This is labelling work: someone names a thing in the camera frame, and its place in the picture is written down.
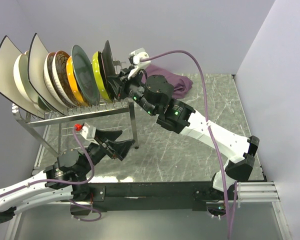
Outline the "purple-rimmed beige plate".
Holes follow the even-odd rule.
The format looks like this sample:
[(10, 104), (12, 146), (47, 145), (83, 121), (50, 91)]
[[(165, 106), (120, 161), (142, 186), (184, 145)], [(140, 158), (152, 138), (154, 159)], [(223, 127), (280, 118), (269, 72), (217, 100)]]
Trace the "purple-rimmed beige plate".
[(105, 71), (105, 77), (106, 77), (106, 81), (107, 81), (107, 76), (116, 76), (117, 75), (109, 40), (106, 40), (106, 42), (104, 44), (104, 48), (101, 52), (101, 56), (102, 56), (102, 60), (103, 60), (103, 68)]

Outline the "lime green dotted plate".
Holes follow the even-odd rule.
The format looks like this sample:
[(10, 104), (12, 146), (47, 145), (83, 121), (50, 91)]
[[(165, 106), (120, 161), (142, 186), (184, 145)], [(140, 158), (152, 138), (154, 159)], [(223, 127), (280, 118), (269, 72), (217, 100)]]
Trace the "lime green dotted plate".
[(94, 79), (100, 93), (100, 96), (107, 102), (113, 103), (113, 98), (108, 89), (108, 82), (106, 79), (106, 74), (104, 70), (104, 63), (102, 58), (102, 53), (97, 51), (92, 56), (92, 70)]

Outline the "dark green round plate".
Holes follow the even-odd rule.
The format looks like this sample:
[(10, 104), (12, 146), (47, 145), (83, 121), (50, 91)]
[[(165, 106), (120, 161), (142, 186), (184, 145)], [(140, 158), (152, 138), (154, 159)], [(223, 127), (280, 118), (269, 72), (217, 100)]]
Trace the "dark green round plate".
[(91, 106), (97, 106), (100, 102), (100, 94), (88, 55), (75, 44), (72, 46), (71, 56), (74, 75), (84, 98)]

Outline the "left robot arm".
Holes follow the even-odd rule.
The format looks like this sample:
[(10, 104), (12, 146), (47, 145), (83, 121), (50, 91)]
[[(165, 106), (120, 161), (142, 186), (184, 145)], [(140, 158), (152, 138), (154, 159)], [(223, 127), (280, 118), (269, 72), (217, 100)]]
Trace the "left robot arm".
[(72, 129), (73, 137), (82, 136), (90, 144), (82, 151), (68, 150), (57, 161), (34, 176), (8, 187), (0, 188), (0, 223), (11, 220), (28, 209), (58, 201), (84, 201), (90, 193), (89, 184), (95, 166), (105, 157), (122, 161), (134, 145), (134, 139), (118, 141), (121, 130), (103, 131), (86, 126)]

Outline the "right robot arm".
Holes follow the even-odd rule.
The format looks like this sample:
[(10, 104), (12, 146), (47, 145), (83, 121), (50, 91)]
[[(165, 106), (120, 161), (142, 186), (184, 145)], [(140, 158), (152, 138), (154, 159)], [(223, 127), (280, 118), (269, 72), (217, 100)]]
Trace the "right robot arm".
[(131, 98), (150, 116), (157, 116), (156, 123), (167, 131), (188, 136), (212, 148), (227, 158), (212, 178), (209, 193), (220, 200), (235, 182), (247, 182), (255, 164), (259, 138), (235, 134), (207, 120), (193, 107), (172, 97), (174, 86), (159, 74), (142, 81), (145, 70), (130, 77), (125, 68), (119, 74), (107, 76), (108, 87), (117, 100)]

